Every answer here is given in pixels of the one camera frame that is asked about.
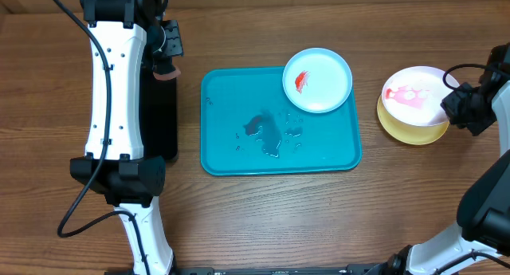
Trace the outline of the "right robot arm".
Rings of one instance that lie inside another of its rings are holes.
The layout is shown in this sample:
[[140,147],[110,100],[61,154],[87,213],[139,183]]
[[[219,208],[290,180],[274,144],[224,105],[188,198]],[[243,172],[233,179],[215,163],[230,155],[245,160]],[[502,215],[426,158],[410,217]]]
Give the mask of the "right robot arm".
[[509,46],[494,47],[479,85],[452,87],[441,101],[449,122],[480,135],[499,128],[499,159],[465,192],[454,224],[427,242],[406,246],[370,274],[457,274],[489,259],[508,267],[509,255]]

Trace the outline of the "yellow-green plate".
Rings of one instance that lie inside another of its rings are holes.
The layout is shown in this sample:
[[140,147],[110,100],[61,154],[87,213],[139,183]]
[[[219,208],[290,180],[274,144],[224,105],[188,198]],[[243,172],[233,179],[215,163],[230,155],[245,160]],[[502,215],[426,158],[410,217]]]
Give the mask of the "yellow-green plate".
[[377,115],[382,128],[396,140],[410,145],[426,145],[440,139],[449,127],[448,122],[430,127],[405,124],[395,119],[384,107],[382,98],[378,98]]

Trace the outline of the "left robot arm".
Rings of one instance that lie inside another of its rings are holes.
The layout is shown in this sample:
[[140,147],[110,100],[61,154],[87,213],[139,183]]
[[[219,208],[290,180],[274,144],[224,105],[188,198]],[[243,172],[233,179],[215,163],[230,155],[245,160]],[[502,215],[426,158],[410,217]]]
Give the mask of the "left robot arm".
[[168,0],[80,0],[92,51],[92,113],[70,174],[102,194],[124,225],[134,274],[172,274],[159,209],[166,165],[178,157],[177,70],[183,53]]

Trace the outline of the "white plate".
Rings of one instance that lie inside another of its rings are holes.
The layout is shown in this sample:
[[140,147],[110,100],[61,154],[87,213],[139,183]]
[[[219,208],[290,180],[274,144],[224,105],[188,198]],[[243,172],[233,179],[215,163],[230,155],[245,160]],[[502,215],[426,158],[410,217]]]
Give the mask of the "white plate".
[[443,70],[414,66],[392,75],[384,84],[381,99],[384,108],[404,124],[429,127],[448,122],[441,107],[452,89],[444,85]]

